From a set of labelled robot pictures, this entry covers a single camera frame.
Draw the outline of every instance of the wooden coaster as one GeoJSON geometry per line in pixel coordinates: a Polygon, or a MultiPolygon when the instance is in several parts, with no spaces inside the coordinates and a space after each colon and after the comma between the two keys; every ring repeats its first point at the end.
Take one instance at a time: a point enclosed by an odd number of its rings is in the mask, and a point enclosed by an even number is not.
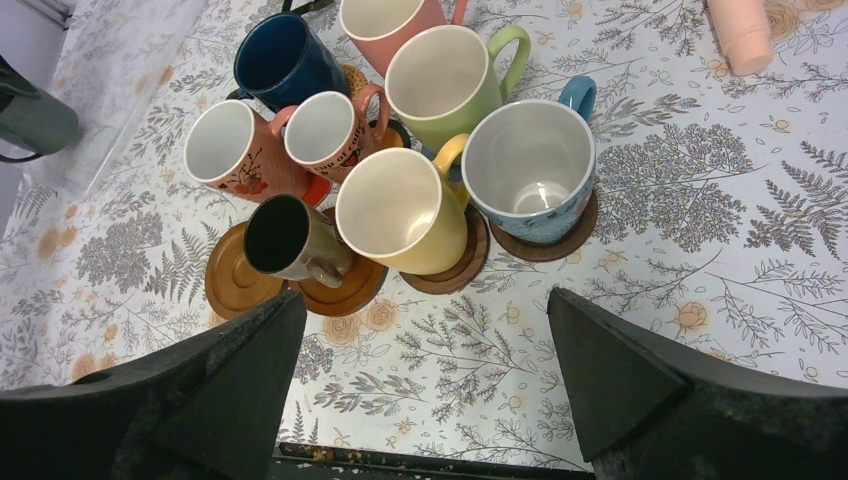
{"type": "MultiPolygon", "coordinates": [[[[322,213],[335,222],[335,208],[322,213]]],[[[330,288],[318,282],[289,282],[293,290],[303,294],[306,309],[318,315],[341,317],[368,304],[383,286],[389,269],[361,255],[356,256],[350,271],[342,277],[342,286],[330,288]]]]}
{"type": "Polygon", "coordinates": [[[567,257],[580,248],[592,236],[592,230],[595,229],[597,222],[598,194],[593,191],[586,209],[583,210],[583,215],[580,216],[574,227],[562,239],[551,245],[539,245],[519,240],[498,228],[494,223],[490,223],[489,227],[492,229],[492,236],[507,252],[528,262],[550,262],[567,257]]]}
{"type": "Polygon", "coordinates": [[[468,224],[468,243],[459,261],[449,270],[433,275],[413,275],[401,273],[412,288],[431,295],[448,295],[458,292],[474,280],[483,270],[486,257],[489,256],[489,231],[483,215],[476,208],[468,206],[465,209],[465,219],[468,224]]]}
{"type": "MultiPolygon", "coordinates": [[[[376,127],[377,120],[371,120],[368,125],[371,128],[376,127]]],[[[409,137],[409,132],[406,131],[402,123],[393,118],[389,119],[389,124],[386,127],[386,135],[383,137],[383,145],[380,147],[380,150],[390,147],[412,147],[412,139],[409,137]]]]}
{"type": "Polygon", "coordinates": [[[206,298],[212,310],[227,320],[276,296],[285,280],[259,273],[244,256],[247,222],[231,228],[218,240],[206,264],[206,298]]]}
{"type": "Polygon", "coordinates": [[[342,70],[344,71],[345,78],[347,79],[347,86],[350,88],[350,98],[356,99],[359,96],[359,92],[365,88],[365,85],[368,85],[368,79],[365,78],[365,74],[362,73],[362,70],[354,67],[353,65],[342,65],[342,70]]]}

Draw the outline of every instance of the light blue mug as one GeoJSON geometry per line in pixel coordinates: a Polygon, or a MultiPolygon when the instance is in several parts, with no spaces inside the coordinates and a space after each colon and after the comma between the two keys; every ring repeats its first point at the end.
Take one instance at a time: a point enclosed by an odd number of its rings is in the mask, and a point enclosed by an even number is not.
{"type": "Polygon", "coordinates": [[[558,103],[504,105],[465,135],[462,178],[489,221],[541,245],[574,227],[595,187],[595,141],[587,122],[596,91],[591,78],[573,77],[558,103]]]}

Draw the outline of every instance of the green mug handle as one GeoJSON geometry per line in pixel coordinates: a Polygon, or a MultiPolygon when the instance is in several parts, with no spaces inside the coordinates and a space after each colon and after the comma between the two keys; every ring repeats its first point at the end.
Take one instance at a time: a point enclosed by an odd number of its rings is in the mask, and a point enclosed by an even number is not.
{"type": "Polygon", "coordinates": [[[515,57],[501,81],[501,100],[503,102],[509,99],[509,95],[527,67],[527,61],[530,59],[530,35],[527,35],[527,30],[518,25],[507,25],[492,35],[492,38],[486,44],[489,49],[489,57],[494,63],[495,57],[513,40],[518,40],[518,51],[515,52],[515,57]]]}

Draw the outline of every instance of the yellow mug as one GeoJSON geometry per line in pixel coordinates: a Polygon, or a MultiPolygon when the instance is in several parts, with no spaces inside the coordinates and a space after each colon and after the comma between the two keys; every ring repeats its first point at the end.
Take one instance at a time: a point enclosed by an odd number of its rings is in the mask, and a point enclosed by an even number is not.
{"type": "Polygon", "coordinates": [[[388,148],[362,160],[336,201],[336,225],[356,253],[400,272],[431,275],[450,269],[468,242],[468,190],[447,184],[468,135],[446,143],[431,163],[408,148],[388,148]]]}

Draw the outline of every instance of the mug rim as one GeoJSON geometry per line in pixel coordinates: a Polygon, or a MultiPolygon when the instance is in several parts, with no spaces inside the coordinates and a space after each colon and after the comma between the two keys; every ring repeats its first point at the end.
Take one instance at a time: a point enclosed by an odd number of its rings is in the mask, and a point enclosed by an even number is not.
{"type": "Polygon", "coordinates": [[[392,107],[392,110],[397,112],[398,115],[400,115],[404,119],[409,119],[409,120],[413,120],[413,121],[416,121],[416,122],[430,121],[430,120],[440,120],[442,118],[445,118],[449,115],[453,115],[454,113],[458,112],[459,110],[464,108],[466,105],[468,105],[468,103],[471,102],[471,99],[473,99],[475,96],[477,96],[477,94],[480,92],[480,89],[483,88],[483,84],[486,82],[486,76],[489,75],[489,69],[492,68],[491,67],[491,63],[492,63],[491,60],[492,59],[489,56],[489,47],[486,46],[486,44],[483,42],[483,39],[480,38],[480,35],[478,35],[477,32],[475,32],[474,30],[471,30],[470,28],[464,27],[462,25],[439,25],[437,27],[428,28],[427,30],[424,30],[423,32],[419,32],[419,33],[415,34],[415,36],[413,36],[412,38],[407,40],[406,43],[404,43],[403,46],[401,46],[398,49],[398,51],[395,52],[395,56],[392,57],[392,61],[389,62],[389,66],[388,66],[388,68],[386,68],[386,77],[385,77],[385,82],[384,82],[385,85],[383,87],[383,89],[386,91],[386,99],[389,101],[389,106],[392,107]],[[474,87],[474,90],[471,92],[471,94],[468,95],[468,97],[466,97],[465,100],[463,100],[459,105],[452,108],[451,110],[449,110],[445,113],[441,113],[439,115],[432,115],[432,116],[429,116],[429,117],[417,117],[415,115],[410,115],[410,114],[404,112],[403,110],[399,109],[397,107],[397,105],[395,105],[395,102],[392,101],[392,95],[390,93],[390,77],[391,77],[391,73],[392,73],[392,70],[393,70],[392,67],[396,67],[396,62],[397,62],[398,58],[400,58],[401,53],[403,53],[405,50],[409,49],[410,45],[412,45],[416,40],[420,40],[421,38],[423,38],[427,35],[432,35],[432,34],[435,34],[439,31],[442,31],[442,30],[457,30],[457,31],[464,32],[466,35],[471,34],[471,36],[477,41],[477,43],[483,49],[483,53],[486,56],[486,61],[483,62],[483,75],[480,76],[480,80],[477,81],[477,86],[474,87]]]}
{"type": "Polygon", "coordinates": [[[415,150],[412,150],[411,148],[391,147],[391,148],[386,148],[386,149],[380,150],[379,152],[372,153],[366,159],[359,162],[356,165],[356,167],[353,168],[353,170],[351,170],[350,174],[347,176],[344,183],[342,183],[341,188],[339,188],[339,193],[336,196],[336,227],[339,230],[339,235],[341,235],[342,240],[344,240],[344,243],[347,246],[349,246],[351,248],[351,250],[353,250],[354,252],[356,252],[359,255],[362,255],[363,257],[367,257],[367,258],[371,258],[371,259],[384,259],[384,258],[398,257],[398,256],[408,252],[409,250],[413,249],[419,243],[421,243],[421,240],[423,240],[424,237],[426,237],[427,234],[430,233],[430,230],[433,229],[433,225],[435,225],[435,223],[436,223],[436,218],[439,216],[439,211],[441,211],[441,209],[442,209],[442,197],[444,197],[444,192],[442,191],[442,189],[444,189],[444,188],[445,187],[443,185],[442,178],[439,176],[439,171],[436,170],[436,167],[433,166],[433,162],[428,160],[427,157],[422,155],[420,152],[416,152],[415,150]],[[341,201],[341,200],[343,198],[342,195],[344,194],[345,187],[351,184],[350,179],[351,179],[351,177],[356,175],[357,170],[359,172],[363,171],[363,169],[360,168],[362,165],[367,165],[367,163],[369,161],[373,162],[374,159],[379,160],[381,157],[389,155],[389,154],[393,154],[393,153],[411,154],[413,157],[415,157],[418,160],[420,160],[421,162],[427,164],[427,167],[429,168],[430,173],[433,175],[433,178],[436,180],[436,206],[435,206],[435,209],[434,209],[435,214],[433,215],[433,218],[430,219],[430,222],[427,224],[426,230],[424,230],[424,232],[414,242],[412,242],[409,245],[401,248],[400,250],[395,250],[394,252],[390,252],[390,253],[369,253],[369,252],[365,252],[363,250],[360,250],[353,243],[351,243],[348,240],[347,235],[345,235],[344,229],[342,228],[342,222],[339,221],[339,212],[342,211],[342,209],[339,208],[339,205],[344,205],[345,202],[341,201]]]}
{"type": "Polygon", "coordinates": [[[320,93],[316,93],[315,95],[312,95],[311,97],[304,100],[303,103],[301,103],[300,105],[297,106],[294,113],[292,113],[291,117],[289,117],[289,120],[286,123],[285,131],[283,131],[283,135],[282,135],[283,146],[286,149],[286,154],[289,156],[289,158],[294,160],[295,163],[298,163],[300,165],[313,166],[313,167],[316,166],[316,165],[320,165],[321,163],[324,163],[328,160],[332,160],[333,157],[335,157],[338,154],[339,149],[344,148],[345,144],[347,144],[347,141],[350,139],[350,136],[353,133],[353,130],[356,128],[356,117],[357,117],[356,108],[354,108],[353,102],[350,100],[350,98],[348,98],[347,95],[343,95],[343,94],[341,94],[341,93],[339,93],[335,90],[327,90],[325,92],[320,92],[320,93]],[[294,155],[292,155],[292,152],[289,149],[289,140],[288,140],[289,131],[291,130],[290,127],[291,127],[291,124],[294,121],[295,117],[297,116],[298,113],[300,113],[300,109],[303,108],[304,106],[309,104],[309,102],[313,101],[315,98],[318,98],[318,97],[320,97],[320,98],[323,98],[323,97],[340,97],[343,101],[345,101],[346,105],[350,108],[350,112],[351,112],[350,127],[347,130],[347,136],[345,136],[345,139],[342,141],[342,144],[339,145],[338,147],[336,147],[332,152],[330,152],[329,155],[327,155],[324,158],[320,158],[318,160],[314,160],[314,161],[311,161],[311,162],[310,161],[303,161],[303,160],[300,160],[299,158],[295,157],[294,155]]]}
{"type": "Polygon", "coordinates": [[[271,15],[270,17],[268,17],[268,18],[262,20],[261,22],[257,23],[256,26],[253,27],[250,30],[250,32],[248,32],[247,35],[245,35],[244,40],[241,41],[241,43],[239,44],[238,50],[236,50],[236,58],[233,59],[233,78],[235,79],[236,84],[238,84],[239,88],[243,89],[244,91],[246,91],[248,93],[251,93],[251,94],[268,93],[271,90],[274,90],[275,88],[279,87],[286,80],[288,80],[292,76],[292,74],[294,74],[294,72],[298,69],[298,67],[300,67],[300,65],[303,63],[303,59],[306,58],[306,52],[309,50],[309,48],[308,48],[307,45],[304,45],[303,51],[300,52],[300,57],[297,58],[297,61],[294,63],[294,66],[291,68],[291,70],[289,70],[289,73],[287,73],[285,77],[280,79],[279,82],[271,85],[268,88],[263,88],[261,90],[247,89],[247,88],[244,88],[244,87],[241,86],[241,82],[239,81],[238,65],[239,65],[239,60],[241,59],[241,53],[242,53],[242,50],[244,49],[245,44],[247,44],[247,41],[250,40],[250,37],[252,37],[253,34],[256,33],[257,30],[259,30],[260,27],[262,27],[266,23],[270,23],[270,22],[277,20],[278,18],[282,18],[282,17],[289,17],[289,18],[294,19],[300,25],[300,27],[303,29],[304,35],[306,35],[306,42],[307,43],[309,42],[309,33],[310,33],[309,32],[309,25],[306,23],[306,20],[304,20],[300,15],[295,15],[293,13],[278,13],[276,15],[271,15]]]}
{"type": "Polygon", "coordinates": [[[426,2],[426,1],[427,0],[419,0],[418,6],[415,7],[415,11],[412,12],[412,15],[410,15],[409,18],[407,18],[402,24],[400,24],[400,26],[398,26],[397,28],[395,28],[394,30],[392,30],[388,33],[384,33],[382,35],[377,35],[376,37],[363,37],[363,36],[360,36],[360,35],[354,35],[347,28],[347,25],[345,25],[345,22],[344,22],[344,6],[348,2],[348,0],[342,0],[341,4],[339,4],[339,23],[342,26],[342,30],[344,30],[344,32],[347,34],[347,36],[350,37],[353,40],[359,40],[361,42],[375,42],[375,41],[378,41],[378,40],[383,40],[383,39],[386,39],[386,38],[396,34],[402,28],[409,25],[409,22],[411,22],[412,19],[415,18],[416,15],[418,15],[418,12],[420,12],[421,9],[424,8],[424,2],[426,2]]]}
{"type": "Polygon", "coordinates": [[[247,260],[247,264],[250,265],[251,268],[253,268],[254,270],[256,270],[259,273],[264,273],[266,275],[282,274],[288,268],[290,268],[292,265],[297,263],[297,261],[300,259],[300,257],[303,256],[303,252],[306,251],[306,246],[309,244],[309,236],[312,233],[312,218],[309,216],[309,208],[307,208],[306,203],[302,199],[300,199],[300,198],[298,198],[294,195],[288,194],[288,193],[281,193],[279,195],[274,195],[273,197],[271,197],[271,198],[265,200],[264,202],[260,203],[259,206],[256,207],[256,210],[254,210],[253,213],[250,214],[250,217],[248,217],[247,222],[245,222],[245,223],[246,224],[244,226],[244,235],[243,235],[244,238],[242,239],[242,251],[244,252],[244,259],[247,260]],[[300,251],[297,252],[297,255],[286,266],[284,266],[283,268],[280,268],[279,270],[273,270],[273,271],[263,270],[263,269],[257,267],[256,265],[254,265],[253,262],[250,261],[250,257],[247,255],[247,234],[248,234],[248,232],[250,232],[250,225],[251,225],[251,223],[253,223],[253,219],[256,218],[256,214],[262,210],[262,207],[265,207],[267,204],[270,204],[270,203],[279,202],[281,200],[286,200],[286,201],[294,200],[294,201],[296,201],[298,206],[301,208],[301,210],[303,210],[304,213],[306,214],[306,232],[307,232],[306,233],[306,240],[303,242],[303,246],[300,247],[300,251]]]}
{"type": "Polygon", "coordinates": [[[212,108],[203,112],[200,115],[200,117],[198,117],[197,120],[194,122],[194,125],[191,126],[191,130],[188,131],[188,135],[186,135],[185,145],[183,145],[183,167],[185,167],[185,170],[186,170],[186,173],[188,173],[188,176],[191,177],[191,179],[196,181],[196,182],[200,182],[200,183],[203,183],[203,184],[217,183],[217,182],[223,180],[225,177],[232,174],[233,170],[236,169],[239,165],[241,165],[241,162],[244,160],[245,155],[247,155],[247,152],[250,151],[250,146],[253,145],[253,140],[255,138],[256,138],[256,115],[255,115],[254,110],[252,108],[250,108],[250,105],[247,105],[246,103],[242,102],[241,100],[224,100],[223,102],[218,102],[215,105],[213,105],[212,108]],[[230,105],[238,104],[240,107],[247,110],[247,113],[250,115],[250,138],[247,141],[247,144],[244,146],[244,150],[241,152],[241,155],[239,155],[238,159],[236,159],[236,161],[229,168],[227,168],[224,171],[224,173],[218,175],[217,177],[203,179],[203,178],[200,178],[197,175],[195,175],[194,172],[191,171],[191,167],[189,166],[188,146],[189,146],[189,143],[191,141],[191,136],[194,133],[194,130],[197,128],[197,126],[200,125],[200,122],[204,118],[206,118],[207,115],[211,114],[216,109],[218,109],[222,105],[226,105],[226,104],[230,104],[230,105]]]}
{"type": "Polygon", "coordinates": [[[586,123],[586,120],[584,120],[583,117],[581,117],[580,114],[577,113],[577,111],[575,111],[575,110],[573,110],[573,109],[571,109],[571,108],[569,108],[569,107],[567,107],[567,106],[565,106],[565,105],[563,105],[559,102],[554,102],[552,100],[543,100],[543,99],[538,99],[538,98],[531,98],[531,99],[527,99],[527,100],[519,100],[517,102],[508,103],[508,104],[496,109],[494,112],[486,115],[486,117],[483,120],[481,120],[480,123],[478,123],[476,127],[474,127],[474,130],[471,132],[471,135],[468,137],[468,141],[466,142],[466,148],[462,151],[462,162],[461,162],[462,178],[464,179],[465,188],[466,188],[466,190],[468,190],[468,194],[471,196],[471,199],[474,201],[475,204],[479,205],[484,210],[492,212],[493,214],[495,214],[499,217],[526,220],[528,218],[533,218],[533,217],[536,217],[536,216],[549,214],[549,213],[553,212],[554,210],[558,209],[559,207],[561,207],[562,205],[565,205],[569,200],[571,200],[575,195],[577,195],[577,193],[579,193],[583,189],[583,187],[586,185],[586,183],[590,180],[590,178],[592,176],[592,172],[594,172],[594,170],[595,170],[595,163],[596,163],[595,154],[596,154],[596,152],[595,152],[595,137],[594,137],[594,135],[592,135],[592,130],[589,128],[589,124],[586,123]],[[475,135],[480,131],[480,129],[483,127],[483,125],[486,122],[488,122],[489,120],[491,120],[492,118],[494,118],[495,116],[502,114],[503,112],[510,110],[512,108],[517,108],[521,105],[533,105],[533,104],[556,106],[560,110],[564,110],[564,111],[568,112],[569,115],[576,118],[580,122],[580,125],[583,127],[583,130],[586,132],[586,135],[590,140],[590,142],[589,142],[589,154],[590,154],[589,155],[589,165],[586,167],[586,172],[583,174],[583,178],[580,179],[580,183],[577,184],[577,187],[575,187],[574,190],[571,191],[571,193],[568,195],[568,197],[566,197],[565,200],[563,200],[563,202],[561,204],[559,204],[555,207],[546,208],[545,210],[540,210],[540,211],[534,212],[534,213],[504,212],[504,211],[499,210],[497,208],[494,208],[493,206],[489,205],[488,203],[482,201],[480,199],[480,197],[477,196],[477,194],[474,192],[474,189],[472,188],[470,182],[468,182],[468,180],[467,180],[468,179],[468,172],[467,172],[468,162],[466,161],[466,155],[468,153],[467,145],[471,144],[471,142],[474,140],[475,135]]]}

